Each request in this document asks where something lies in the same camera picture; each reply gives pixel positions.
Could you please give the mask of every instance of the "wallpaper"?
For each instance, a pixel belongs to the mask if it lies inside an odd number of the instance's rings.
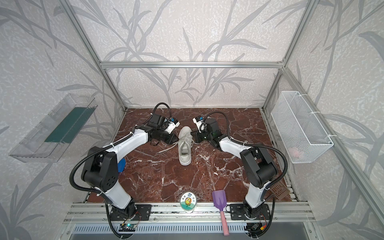
[[[233,61],[243,53],[241,61],[281,61],[307,3],[70,2],[102,61]]]
[[[383,24],[382,0],[320,5],[288,63],[382,197]]]
[[[0,238],[53,239],[70,205],[86,195],[68,176],[92,146],[111,141],[123,111],[56,1],[0,2]],[[55,164],[8,156],[68,93],[98,107]]]
[[[271,117],[281,91],[292,91],[281,78],[265,108],[276,144],[287,155]],[[308,201],[325,240],[384,239],[384,229],[344,171],[332,148],[312,163],[292,164],[288,174],[300,201]]]
[[[263,105],[277,69],[117,68],[108,74],[127,106],[256,107]]]

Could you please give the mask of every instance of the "black mounting plate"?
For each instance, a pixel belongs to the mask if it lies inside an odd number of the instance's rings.
[[[244,210],[243,210],[244,204],[230,204],[229,205],[229,212],[231,213],[231,219],[232,220],[249,220],[245,216]],[[265,217],[265,220],[269,220],[270,218],[270,212],[269,207],[267,204],[263,204],[260,214],[263,214]],[[254,220],[259,221],[260,217],[257,216]]]
[[[136,204],[136,207],[137,207],[137,212],[139,212],[140,214],[136,214],[130,221],[148,221],[149,220],[149,216],[151,214],[151,204]],[[124,221],[123,218],[121,218],[120,216],[118,216],[116,213],[111,213],[110,214],[110,217],[111,217],[111,221]]]

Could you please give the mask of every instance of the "metal grate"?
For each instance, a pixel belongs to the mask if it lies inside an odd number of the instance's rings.
[[[243,233],[246,223],[228,223],[229,232]],[[119,224],[113,224],[116,231]],[[221,223],[139,223],[135,234],[140,233],[222,233]],[[112,233],[107,223],[76,224],[72,234]]]
[[[333,142],[297,91],[282,91],[272,118],[293,163],[313,162]]]

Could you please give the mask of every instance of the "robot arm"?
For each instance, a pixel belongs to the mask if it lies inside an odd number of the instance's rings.
[[[172,131],[179,124],[175,118],[166,120],[165,117],[153,113],[146,125],[136,126],[133,132],[119,140],[118,144],[112,143],[113,147],[88,159],[84,163],[81,179],[101,191],[100,195],[113,206],[113,212],[119,212],[124,219],[130,218],[135,214],[136,208],[133,198],[125,192],[118,181],[118,162],[135,148],[152,139],[166,144],[177,142],[179,139]],[[100,149],[93,147],[88,155]]]
[[[264,199],[262,193],[265,187],[277,175],[277,166],[266,148],[244,146],[231,141],[227,135],[222,134],[214,118],[203,122],[203,117],[193,119],[198,130],[192,132],[195,142],[209,141],[215,148],[228,152],[240,158],[250,181],[248,193],[244,200],[244,212],[250,219],[258,216]]]

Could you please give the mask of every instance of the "sunflower sticker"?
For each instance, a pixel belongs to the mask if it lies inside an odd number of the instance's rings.
[[[196,206],[196,196],[191,192],[185,192],[180,198],[181,208],[187,213],[193,212]]]

